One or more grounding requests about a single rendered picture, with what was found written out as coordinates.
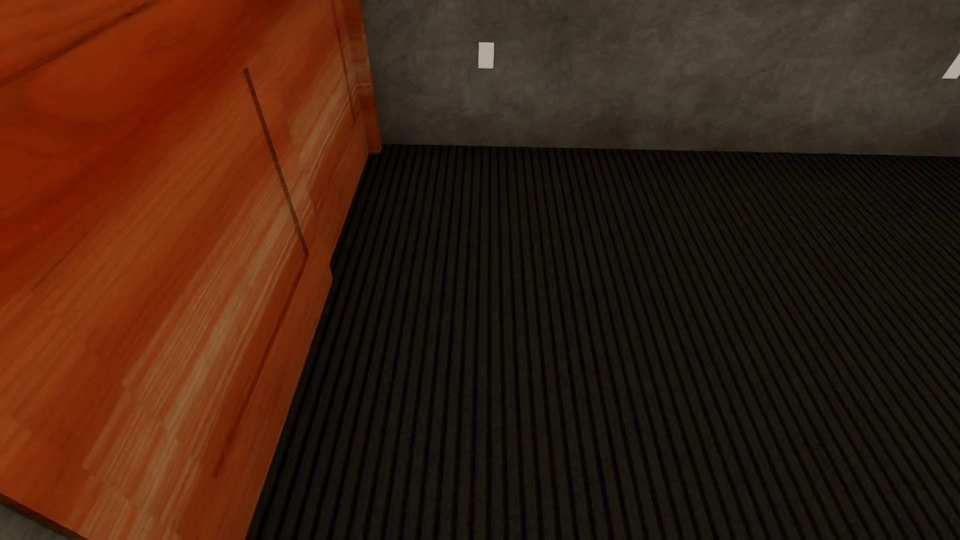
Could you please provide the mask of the orange wooden cabinet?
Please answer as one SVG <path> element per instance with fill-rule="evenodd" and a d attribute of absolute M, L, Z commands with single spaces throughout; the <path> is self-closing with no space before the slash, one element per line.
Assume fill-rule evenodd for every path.
<path fill-rule="evenodd" d="M 362 0 L 0 0 L 0 501 L 243 540 L 379 148 Z"/>

